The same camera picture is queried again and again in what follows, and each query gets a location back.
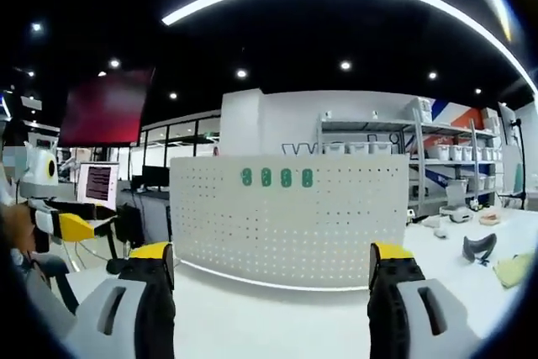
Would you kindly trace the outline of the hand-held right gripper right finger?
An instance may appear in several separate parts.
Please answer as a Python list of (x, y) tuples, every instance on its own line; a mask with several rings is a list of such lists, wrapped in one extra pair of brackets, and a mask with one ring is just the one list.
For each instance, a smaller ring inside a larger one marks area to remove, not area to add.
[(481, 344), (465, 305), (400, 245), (370, 246), (367, 316), (371, 358), (469, 358)]

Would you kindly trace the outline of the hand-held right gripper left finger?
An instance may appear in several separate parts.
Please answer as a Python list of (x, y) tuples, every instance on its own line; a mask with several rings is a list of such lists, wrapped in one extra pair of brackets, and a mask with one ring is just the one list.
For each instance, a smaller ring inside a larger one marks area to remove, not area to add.
[(110, 259), (65, 339), (75, 358), (173, 358), (176, 305), (170, 242)]

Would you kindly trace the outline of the person's left hand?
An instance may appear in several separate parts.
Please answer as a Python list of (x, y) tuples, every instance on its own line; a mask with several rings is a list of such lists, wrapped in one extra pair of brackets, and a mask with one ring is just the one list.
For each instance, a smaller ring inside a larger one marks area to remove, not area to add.
[(30, 209), (25, 204), (2, 205), (3, 234), (8, 245), (23, 254), (36, 252), (34, 237), (34, 224), (30, 216)]

